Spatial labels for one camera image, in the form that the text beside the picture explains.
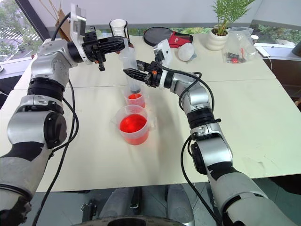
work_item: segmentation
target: red liquid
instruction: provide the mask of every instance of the red liquid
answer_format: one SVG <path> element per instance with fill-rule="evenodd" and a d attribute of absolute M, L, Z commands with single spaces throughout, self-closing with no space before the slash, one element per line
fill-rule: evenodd
<path fill-rule="evenodd" d="M 142 95 L 139 94 L 139 93 L 137 93 L 137 94 L 133 93 L 133 94 L 129 95 L 127 98 L 128 98 L 128 99 L 137 99 L 137 98 L 139 98 L 139 97 L 141 97 L 141 96 L 142 96 Z M 141 105 L 141 107 L 145 108 L 145 102 L 143 102 L 143 104 Z"/>
<path fill-rule="evenodd" d="M 120 123 L 120 130 L 126 133 L 134 133 L 143 128 L 146 124 L 146 119 L 139 114 L 130 114 L 129 116 L 125 117 Z M 131 145 L 139 145 L 146 141 L 149 135 L 149 131 L 147 130 L 141 137 L 135 139 L 125 138 L 125 140 Z"/>

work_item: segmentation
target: gray floor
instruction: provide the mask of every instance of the gray floor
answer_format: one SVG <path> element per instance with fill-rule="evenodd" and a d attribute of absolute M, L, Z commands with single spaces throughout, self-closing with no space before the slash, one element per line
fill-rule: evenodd
<path fill-rule="evenodd" d="M 268 178 L 256 179 L 255 182 L 294 223 L 301 225 L 301 195 L 286 192 Z M 196 183 L 195 185 L 207 203 L 210 203 L 207 192 L 207 183 Z M 185 188 L 193 208 L 196 226 L 215 226 L 216 224 L 201 204 L 200 200 L 197 199 L 189 185 L 183 184 L 183 187 Z M 114 189 L 93 190 L 87 194 L 51 193 L 37 225 L 69 226 L 72 224 L 78 224 L 82 219 L 82 212 L 80 211 L 80 208 L 83 203 L 87 203 L 89 200 L 94 198 L 98 203 L 98 210 L 101 210 L 113 190 Z M 166 216 L 164 191 L 164 186 L 143 187 L 141 215 L 158 217 Z M 28 214 L 28 220 L 24 224 L 25 226 L 32 224 L 34 215 L 40 205 L 43 195 L 44 193 L 35 194 L 32 200 L 33 210 Z"/>

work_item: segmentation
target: window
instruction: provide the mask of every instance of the window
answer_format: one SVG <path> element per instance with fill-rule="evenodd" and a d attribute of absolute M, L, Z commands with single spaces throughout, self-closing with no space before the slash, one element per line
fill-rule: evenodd
<path fill-rule="evenodd" d="M 14 0 L 0 0 L 0 62 L 30 57 L 42 40 Z"/>
<path fill-rule="evenodd" d="M 301 31 L 282 27 L 271 27 L 261 24 L 252 24 L 253 34 L 258 35 L 258 42 L 283 45 L 297 45 L 301 41 Z"/>

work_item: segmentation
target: clear plastic cup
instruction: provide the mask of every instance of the clear plastic cup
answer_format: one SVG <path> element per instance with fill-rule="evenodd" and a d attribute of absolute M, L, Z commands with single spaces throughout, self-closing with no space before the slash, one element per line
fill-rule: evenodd
<path fill-rule="evenodd" d="M 112 20 L 109 23 L 113 36 L 122 36 L 127 37 L 127 22 L 122 19 L 116 19 Z"/>
<path fill-rule="evenodd" d="M 139 105 L 145 108 L 145 100 L 144 100 L 144 93 L 143 89 L 140 86 L 140 92 L 136 93 L 130 89 L 129 86 L 126 86 L 123 89 L 124 99 L 126 100 L 127 105 Z"/>
<path fill-rule="evenodd" d="M 128 105 L 115 115 L 116 125 L 126 142 L 140 145 L 149 135 L 148 117 L 144 108 Z"/>

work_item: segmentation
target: potted plant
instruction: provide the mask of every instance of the potted plant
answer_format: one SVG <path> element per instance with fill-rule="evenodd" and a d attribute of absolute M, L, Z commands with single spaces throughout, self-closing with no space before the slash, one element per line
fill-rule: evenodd
<path fill-rule="evenodd" d="M 217 51 L 225 46 L 228 38 L 228 26 L 245 15 L 250 8 L 247 6 L 254 0 L 216 0 L 213 11 L 216 12 L 218 24 L 208 35 L 206 47 Z"/>

